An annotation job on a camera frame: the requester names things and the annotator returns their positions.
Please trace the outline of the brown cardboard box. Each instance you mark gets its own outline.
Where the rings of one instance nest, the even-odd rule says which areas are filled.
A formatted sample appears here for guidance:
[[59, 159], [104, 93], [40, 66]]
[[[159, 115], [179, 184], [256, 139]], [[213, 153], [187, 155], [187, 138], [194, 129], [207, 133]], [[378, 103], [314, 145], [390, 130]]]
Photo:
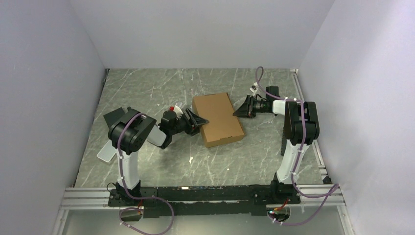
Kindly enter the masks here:
[[208, 120], [200, 128], [205, 147], [229, 144], [244, 138], [242, 125], [233, 115], [234, 108], [228, 93], [195, 96], [192, 108], [195, 114]]

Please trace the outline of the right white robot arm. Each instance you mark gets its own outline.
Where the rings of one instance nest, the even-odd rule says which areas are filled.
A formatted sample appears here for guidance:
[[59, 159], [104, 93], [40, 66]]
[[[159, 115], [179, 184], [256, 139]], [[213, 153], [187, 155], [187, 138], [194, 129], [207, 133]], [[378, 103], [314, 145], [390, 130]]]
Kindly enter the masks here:
[[301, 103], [288, 98], [281, 99], [279, 87], [265, 88], [266, 96], [247, 95], [243, 104], [233, 113], [239, 118], [254, 118], [258, 113], [284, 116], [281, 141], [282, 163], [276, 172], [279, 183], [292, 184], [298, 179], [298, 168], [309, 146], [320, 134], [315, 102]]

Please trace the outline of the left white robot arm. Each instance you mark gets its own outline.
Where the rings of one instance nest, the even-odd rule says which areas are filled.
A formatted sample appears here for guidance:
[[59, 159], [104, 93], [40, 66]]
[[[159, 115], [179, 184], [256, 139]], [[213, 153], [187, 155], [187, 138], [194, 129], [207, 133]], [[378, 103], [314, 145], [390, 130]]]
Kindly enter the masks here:
[[140, 201], [140, 178], [138, 176], [138, 151], [145, 141], [160, 148], [167, 148], [175, 134], [185, 132], [194, 136], [209, 121], [192, 112], [171, 106], [159, 123], [147, 114], [131, 107], [118, 108], [104, 115], [109, 128], [108, 138], [118, 158], [116, 190], [129, 206]]

